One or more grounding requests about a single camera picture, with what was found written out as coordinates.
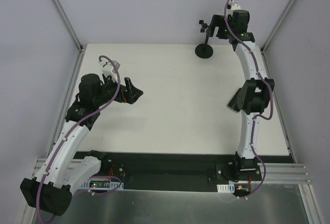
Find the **black phone stand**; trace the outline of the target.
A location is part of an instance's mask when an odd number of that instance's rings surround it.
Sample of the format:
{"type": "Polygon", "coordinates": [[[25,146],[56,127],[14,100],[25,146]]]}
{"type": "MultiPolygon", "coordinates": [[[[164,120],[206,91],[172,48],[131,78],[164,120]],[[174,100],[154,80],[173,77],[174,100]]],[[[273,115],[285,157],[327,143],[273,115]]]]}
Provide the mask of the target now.
{"type": "Polygon", "coordinates": [[[205,23],[203,20],[199,20],[199,24],[201,25],[200,32],[205,33],[205,40],[204,43],[199,44],[195,48],[195,54],[202,59],[208,59],[213,55],[213,49],[212,47],[208,44],[209,40],[209,35],[207,33],[207,29],[209,25],[205,23]]]}

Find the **black smartphone clear case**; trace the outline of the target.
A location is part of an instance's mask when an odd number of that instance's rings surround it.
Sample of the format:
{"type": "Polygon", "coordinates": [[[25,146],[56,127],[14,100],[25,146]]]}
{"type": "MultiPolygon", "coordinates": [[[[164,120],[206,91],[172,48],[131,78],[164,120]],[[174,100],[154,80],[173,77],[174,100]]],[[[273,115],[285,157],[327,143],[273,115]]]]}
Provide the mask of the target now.
{"type": "Polygon", "coordinates": [[[239,88],[228,102],[227,107],[230,108],[232,111],[238,113],[243,108],[243,102],[243,94],[241,93],[241,88],[239,88]]]}

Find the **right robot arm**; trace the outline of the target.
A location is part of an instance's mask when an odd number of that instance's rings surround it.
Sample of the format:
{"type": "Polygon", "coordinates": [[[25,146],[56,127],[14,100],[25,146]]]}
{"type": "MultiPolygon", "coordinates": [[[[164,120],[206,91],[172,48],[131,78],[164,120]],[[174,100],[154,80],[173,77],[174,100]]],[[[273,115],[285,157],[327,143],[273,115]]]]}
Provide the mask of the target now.
{"type": "Polygon", "coordinates": [[[228,103],[228,107],[242,115],[241,135],[235,158],[221,169],[221,176],[238,182],[248,180],[259,170],[256,154],[259,123],[266,108],[274,111],[273,90],[275,82],[263,73],[257,58],[261,55],[254,35],[248,32],[250,14],[235,4],[225,7],[224,15],[214,15],[207,27],[208,37],[216,35],[228,40],[238,56],[245,83],[228,103]]]}

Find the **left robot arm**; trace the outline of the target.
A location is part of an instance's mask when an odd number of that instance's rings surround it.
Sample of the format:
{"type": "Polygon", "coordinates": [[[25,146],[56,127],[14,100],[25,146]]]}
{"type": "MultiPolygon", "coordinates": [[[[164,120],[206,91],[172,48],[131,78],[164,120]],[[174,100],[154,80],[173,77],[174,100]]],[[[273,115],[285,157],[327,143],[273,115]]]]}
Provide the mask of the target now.
{"type": "Polygon", "coordinates": [[[34,177],[23,179],[20,185],[30,207],[61,216],[68,209],[73,195],[90,177],[108,174],[109,165],[99,153],[86,156],[73,170],[68,168],[106,105],[112,101],[134,104],[143,95],[130,78],[126,77],[124,82],[119,85],[111,76],[82,76],[79,92],[67,111],[56,144],[34,177]]]}

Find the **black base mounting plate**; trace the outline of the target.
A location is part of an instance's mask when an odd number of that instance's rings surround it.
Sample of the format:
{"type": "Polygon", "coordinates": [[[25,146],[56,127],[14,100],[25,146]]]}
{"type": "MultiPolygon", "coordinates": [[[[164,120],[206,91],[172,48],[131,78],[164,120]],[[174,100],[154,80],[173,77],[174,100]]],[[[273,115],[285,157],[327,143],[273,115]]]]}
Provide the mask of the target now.
{"type": "Polygon", "coordinates": [[[233,173],[233,154],[162,154],[79,151],[75,159],[98,155],[101,176],[114,176],[124,189],[146,191],[215,192],[229,181],[261,180],[260,168],[233,173]]]}

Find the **left aluminium frame post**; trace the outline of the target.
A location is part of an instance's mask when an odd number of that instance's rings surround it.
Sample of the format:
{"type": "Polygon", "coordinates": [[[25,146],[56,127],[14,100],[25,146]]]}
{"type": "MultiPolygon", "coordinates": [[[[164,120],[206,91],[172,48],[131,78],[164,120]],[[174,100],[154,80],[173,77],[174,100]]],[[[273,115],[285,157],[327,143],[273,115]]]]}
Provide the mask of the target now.
{"type": "Polygon", "coordinates": [[[82,51],[83,45],[81,44],[76,32],[74,31],[74,28],[60,2],[60,0],[51,0],[62,24],[64,25],[66,31],[68,32],[71,40],[73,41],[75,47],[77,48],[78,51],[82,51]]]}

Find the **aluminium frame post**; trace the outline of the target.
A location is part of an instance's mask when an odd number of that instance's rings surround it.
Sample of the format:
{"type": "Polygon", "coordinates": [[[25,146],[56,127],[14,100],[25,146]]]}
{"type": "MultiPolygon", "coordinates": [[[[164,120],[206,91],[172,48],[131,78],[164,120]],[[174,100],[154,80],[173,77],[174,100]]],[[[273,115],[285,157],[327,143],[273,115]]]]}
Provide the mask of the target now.
{"type": "Polygon", "coordinates": [[[288,0],[287,4],[285,5],[283,11],[281,12],[280,16],[278,17],[275,25],[273,26],[272,30],[270,31],[265,43],[261,47],[261,53],[264,54],[266,50],[269,48],[270,44],[274,40],[276,34],[280,30],[281,26],[283,25],[285,19],[290,14],[291,9],[295,5],[297,0],[288,0]]]}
{"type": "Polygon", "coordinates": [[[60,0],[51,0],[62,24],[64,25],[66,31],[68,32],[71,40],[73,41],[75,47],[77,48],[78,51],[82,51],[83,45],[81,44],[76,32],[74,31],[74,28],[60,2],[60,0]]]}

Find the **right aluminium frame post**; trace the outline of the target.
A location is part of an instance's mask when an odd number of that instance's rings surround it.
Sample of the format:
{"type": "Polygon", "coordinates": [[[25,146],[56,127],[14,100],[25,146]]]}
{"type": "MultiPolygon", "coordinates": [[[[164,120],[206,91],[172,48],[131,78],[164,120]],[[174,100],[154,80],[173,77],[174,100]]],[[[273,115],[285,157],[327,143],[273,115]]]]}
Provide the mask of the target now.
{"type": "Polygon", "coordinates": [[[291,9],[295,5],[297,0],[288,0],[287,4],[285,5],[283,11],[281,12],[280,16],[278,17],[275,25],[273,26],[272,30],[270,31],[265,43],[261,47],[261,53],[264,54],[266,50],[269,48],[270,44],[274,40],[276,34],[280,30],[281,26],[283,25],[285,19],[290,14],[291,9]]]}

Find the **aluminium front rail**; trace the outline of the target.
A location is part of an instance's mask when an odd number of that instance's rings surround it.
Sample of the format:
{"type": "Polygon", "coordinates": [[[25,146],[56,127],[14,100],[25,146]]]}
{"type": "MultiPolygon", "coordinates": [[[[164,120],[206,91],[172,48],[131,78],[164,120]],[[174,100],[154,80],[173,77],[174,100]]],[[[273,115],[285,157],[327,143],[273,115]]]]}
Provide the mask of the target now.
{"type": "MultiPolygon", "coordinates": [[[[32,176],[34,176],[40,168],[45,164],[45,158],[37,159],[32,176]]],[[[83,160],[73,159],[68,166],[68,171],[73,170],[83,160]]],[[[258,175],[263,177],[264,168],[261,163],[258,163],[260,170],[258,175]]],[[[266,165],[266,184],[311,184],[310,175],[307,168],[303,164],[294,163],[265,163],[266,165]]]]}

